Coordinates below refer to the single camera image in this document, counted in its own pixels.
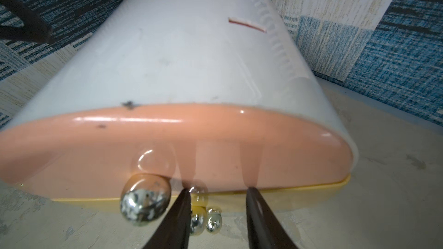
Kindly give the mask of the yellow drawer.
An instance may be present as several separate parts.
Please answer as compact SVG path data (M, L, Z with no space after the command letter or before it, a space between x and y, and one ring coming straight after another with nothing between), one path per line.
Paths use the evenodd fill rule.
M348 175L343 181L331 184L321 184L285 189L261 189L260 193L274 212L288 212L319 204L333 197L351 179ZM215 208L222 214L246 212L246 193L244 191L227 193L208 193L198 196L191 194L192 206L200 208ZM82 208L119 213L119 198L57 198L54 202L71 204Z

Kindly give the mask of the white round drawer cabinet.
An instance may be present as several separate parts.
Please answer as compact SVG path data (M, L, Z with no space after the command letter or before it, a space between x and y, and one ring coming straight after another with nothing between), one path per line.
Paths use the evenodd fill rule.
M124 0L9 122L359 153L271 0Z

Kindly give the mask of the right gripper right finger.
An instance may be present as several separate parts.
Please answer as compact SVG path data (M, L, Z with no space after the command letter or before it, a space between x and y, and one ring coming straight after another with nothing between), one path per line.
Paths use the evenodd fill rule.
M250 249L297 249L280 222L254 187L246 194L246 214Z

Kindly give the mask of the pink top drawer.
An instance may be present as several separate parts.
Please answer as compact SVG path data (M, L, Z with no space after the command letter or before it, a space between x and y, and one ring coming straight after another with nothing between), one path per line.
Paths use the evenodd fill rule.
M1 179L55 201L111 205L141 189L240 207L250 187L281 205L341 186L358 161L334 111L238 104L30 103L1 132Z

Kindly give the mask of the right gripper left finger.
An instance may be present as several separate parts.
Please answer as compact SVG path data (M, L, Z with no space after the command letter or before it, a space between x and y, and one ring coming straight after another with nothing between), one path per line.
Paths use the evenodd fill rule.
M191 196L183 189L143 249L187 249L191 213Z

